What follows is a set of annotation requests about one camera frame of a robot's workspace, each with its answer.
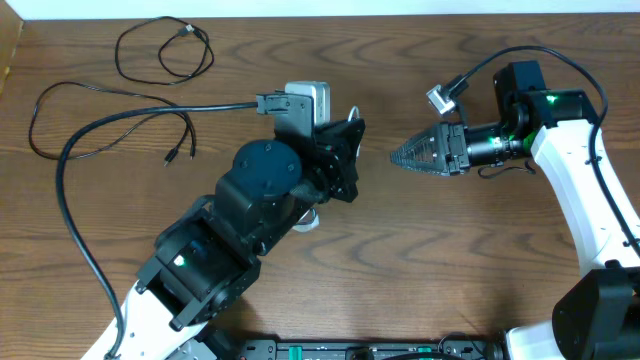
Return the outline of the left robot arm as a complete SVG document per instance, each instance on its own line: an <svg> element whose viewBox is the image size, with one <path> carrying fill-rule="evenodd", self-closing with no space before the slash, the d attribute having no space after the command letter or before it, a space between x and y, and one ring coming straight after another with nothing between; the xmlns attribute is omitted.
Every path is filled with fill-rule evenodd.
<svg viewBox="0 0 640 360"><path fill-rule="evenodd" d="M355 162L366 125L343 120L310 138L279 134L236 153L212 195L156 239L122 305L119 359L167 359L209 334L208 322L259 277L261 257L315 205L358 195Z"/></svg>

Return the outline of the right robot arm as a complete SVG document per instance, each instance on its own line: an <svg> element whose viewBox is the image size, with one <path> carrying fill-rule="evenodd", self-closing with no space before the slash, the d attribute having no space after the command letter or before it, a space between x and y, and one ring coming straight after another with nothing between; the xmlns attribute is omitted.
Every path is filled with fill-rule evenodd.
<svg viewBox="0 0 640 360"><path fill-rule="evenodd" d="M551 90L535 61L493 76L499 122L441 122L394 151L394 164L440 176L537 164L561 206L580 281L550 320L506 331L489 359L636 359L639 356L639 217L608 159L598 115L582 90Z"/></svg>

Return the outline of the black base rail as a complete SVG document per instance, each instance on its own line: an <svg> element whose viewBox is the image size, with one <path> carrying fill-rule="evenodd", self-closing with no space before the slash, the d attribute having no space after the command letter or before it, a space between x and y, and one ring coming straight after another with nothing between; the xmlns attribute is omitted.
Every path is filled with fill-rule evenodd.
<svg viewBox="0 0 640 360"><path fill-rule="evenodd" d="M508 360L506 346L500 340L453 332L441 338L420 340L284 340L276 336L232 337L223 344L210 336L195 343L190 359L411 359Z"/></svg>

